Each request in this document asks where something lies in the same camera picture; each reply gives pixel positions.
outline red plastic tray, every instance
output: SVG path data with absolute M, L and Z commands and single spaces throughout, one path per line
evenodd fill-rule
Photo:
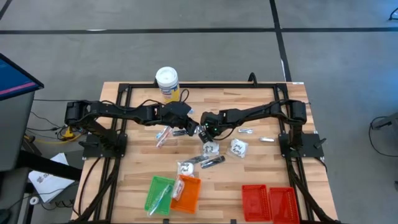
M 291 187 L 270 187 L 272 219 L 274 224 L 299 224 L 294 189 Z
M 247 222 L 271 220 L 265 184 L 242 185 L 242 200 L 244 219 Z

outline monitor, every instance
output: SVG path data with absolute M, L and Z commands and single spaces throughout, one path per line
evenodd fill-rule
M 0 100 L 44 88 L 43 83 L 0 54 Z

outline wooden table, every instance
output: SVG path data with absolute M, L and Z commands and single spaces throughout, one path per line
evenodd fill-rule
M 119 82 L 104 83 L 101 100 L 115 102 L 119 84 Z M 287 83 L 287 87 L 290 99 L 308 102 L 302 83 Z M 146 99 L 162 101 L 162 95 L 156 88 L 135 88 L 132 91 L 131 106 L 137 106 Z M 200 116 L 204 111 L 217 113 L 219 110 L 229 108 L 247 109 L 273 100 L 273 91 L 263 88 L 194 88 L 190 89 L 190 96 L 186 102 L 195 110 L 190 117 L 195 121 L 200 121 Z M 111 126 L 109 118 L 100 118 L 98 122 L 105 128 Z M 133 121 L 127 122 L 128 145 L 126 155 L 121 160 L 112 223 L 162 223 L 164 218 L 169 218 L 171 223 L 229 223 L 231 219 L 244 223 L 241 200 L 243 184 L 266 184 L 267 187 L 289 186 L 285 159 L 280 155 L 279 143 L 258 140 L 260 136 L 277 139 L 280 133 L 278 120 L 267 118 L 251 121 L 244 123 L 242 128 L 251 128 L 254 134 L 241 134 L 235 131 L 229 138 L 220 141 L 221 154 L 225 154 L 232 138 L 249 143 L 244 159 L 233 159 L 227 155 L 226 162 L 217 166 L 208 169 L 201 169 L 199 165 L 195 166 L 195 176 L 201 178 L 202 181 L 196 214 L 171 211 L 168 217 L 154 215 L 149 218 L 147 212 L 144 211 L 144 204 L 152 177 L 159 175 L 175 178 L 176 162 L 198 156 L 201 151 L 201 141 L 198 136 L 172 138 L 161 149 L 156 149 L 155 135 L 162 128 L 163 126 L 145 127 Z M 303 126 L 303 130 L 304 132 L 315 130 L 309 105 L 307 106 L 307 123 Z M 97 194 L 103 160 L 97 163 L 89 176 L 83 194 L 83 209 Z M 77 196 L 80 195 L 83 181 L 94 161 L 95 159 L 85 161 Z M 304 158 L 303 163 L 310 193 L 326 214 L 337 219 L 325 168 L 312 158 Z M 299 195 L 299 201 L 303 219 L 306 219 L 301 195 Z M 78 207 L 78 202 L 78 197 L 76 197 L 75 208 Z M 104 219 L 107 204 L 108 193 L 104 196 L 101 219 Z

